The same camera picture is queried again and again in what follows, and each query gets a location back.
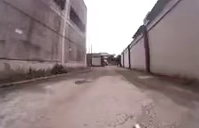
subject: white wall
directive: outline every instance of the white wall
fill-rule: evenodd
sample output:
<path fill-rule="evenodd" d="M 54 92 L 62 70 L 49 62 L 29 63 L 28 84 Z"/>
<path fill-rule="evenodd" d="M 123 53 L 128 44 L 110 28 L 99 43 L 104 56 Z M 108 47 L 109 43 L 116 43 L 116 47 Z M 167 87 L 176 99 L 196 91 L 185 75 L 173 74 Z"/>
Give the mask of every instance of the white wall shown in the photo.
<path fill-rule="evenodd" d="M 129 52 L 125 50 L 124 52 L 124 66 L 125 68 L 129 68 Z"/>
<path fill-rule="evenodd" d="M 134 44 L 130 50 L 131 68 L 139 69 L 139 70 L 146 70 L 144 38 L 141 35 L 135 41 L 137 43 Z"/>
<path fill-rule="evenodd" d="M 149 31 L 149 45 L 152 72 L 199 79 L 199 0 L 182 0 Z"/>

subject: concrete road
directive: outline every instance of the concrete road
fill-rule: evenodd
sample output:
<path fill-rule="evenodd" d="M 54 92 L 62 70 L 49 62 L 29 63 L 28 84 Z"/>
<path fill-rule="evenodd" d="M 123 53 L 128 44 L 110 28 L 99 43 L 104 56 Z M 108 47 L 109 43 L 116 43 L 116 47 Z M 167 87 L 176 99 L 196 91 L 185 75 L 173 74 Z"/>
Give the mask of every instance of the concrete road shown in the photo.
<path fill-rule="evenodd" d="M 199 89 L 116 67 L 0 89 L 0 128 L 199 128 Z"/>

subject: alley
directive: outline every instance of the alley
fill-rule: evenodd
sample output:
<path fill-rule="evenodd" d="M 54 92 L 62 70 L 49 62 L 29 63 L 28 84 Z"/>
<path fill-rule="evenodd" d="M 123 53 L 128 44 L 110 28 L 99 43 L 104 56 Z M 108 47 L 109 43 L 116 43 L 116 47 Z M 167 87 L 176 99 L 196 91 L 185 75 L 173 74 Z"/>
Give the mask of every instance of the alley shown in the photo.
<path fill-rule="evenodd" d="M 116 67 L 0 89 L 0 128 L 199 128 L 199 90 Z"/>

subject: sky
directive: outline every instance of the sky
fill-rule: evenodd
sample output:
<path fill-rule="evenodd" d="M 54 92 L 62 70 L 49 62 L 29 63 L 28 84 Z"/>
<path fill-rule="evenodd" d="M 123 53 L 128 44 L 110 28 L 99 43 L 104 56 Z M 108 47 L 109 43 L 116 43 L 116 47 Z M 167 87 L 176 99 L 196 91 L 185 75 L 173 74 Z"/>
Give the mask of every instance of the sky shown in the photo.
<path fill-rule="evenodd" d="M 87 51 L 120 54 L 157 0 L 84 0 Z"/>

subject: concrete wall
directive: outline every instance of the concrete wall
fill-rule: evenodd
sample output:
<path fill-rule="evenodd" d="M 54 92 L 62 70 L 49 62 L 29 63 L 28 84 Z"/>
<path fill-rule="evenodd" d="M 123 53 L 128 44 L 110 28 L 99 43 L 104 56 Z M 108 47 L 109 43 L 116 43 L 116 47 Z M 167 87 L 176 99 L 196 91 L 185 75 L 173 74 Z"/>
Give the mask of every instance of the concrete wall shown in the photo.
<path fill-rule="evenodd" d="M 121 64 L 122 64 L 122 66 L 124 66 L 124 56 L 123 56 L 123 54 L 121 54 Z"/>
<path fill-rule="evenodd" d="M 128 49 L 124 52 L 124 67 L 129 68 L 129 52 Z"/>
<path fill-rule="evenodd" d="M 143 35 L 140 35 L 133 42 L 133 45 L 131 46 L 130 49 L 132 69 L 146 70 L 144 38 L 142 36 Z"/>
<path fill-rule="evenodd" d="M 149 31 L 149 43 L 152 72 L 199 79 L 199 1 L 182 0 Z"/>
<path fill-rule="evenodd" d="M 86 6 L 82 0 L 77 2 L 67 0 L 67 9 L 60 10 L 53 0 L 0 0 L 0 77 L 56 63 L 86 66 L 86 34 L 66 17 L 70 6 L 81 5 L 76 7 L 84 11 L 78 15 L 86 24 Z M 67 42 L 75 45 L 71 53 L 77 57 L 65 62 Z"/>

